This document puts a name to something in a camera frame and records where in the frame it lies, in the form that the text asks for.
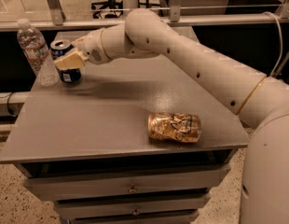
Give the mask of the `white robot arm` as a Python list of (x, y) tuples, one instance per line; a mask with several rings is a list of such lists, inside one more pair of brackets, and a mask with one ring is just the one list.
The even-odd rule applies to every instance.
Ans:
[(159, 54), (255, 130), (243, 166), (240, 224), (289, 224), (289, 85), (178, 34), (145, 8), (78, 38), (55, 64), (76, 69)]

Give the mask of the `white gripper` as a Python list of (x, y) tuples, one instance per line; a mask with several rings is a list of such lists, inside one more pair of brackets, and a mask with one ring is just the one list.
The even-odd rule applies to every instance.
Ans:
[(78, 51), (70, 51), (54, 61), (59, 70), (77, 69), (89, 61), (93, 64), (108, 63), (108, 56), (103, 48), (103, 29), (94, 30), (72, 42)]

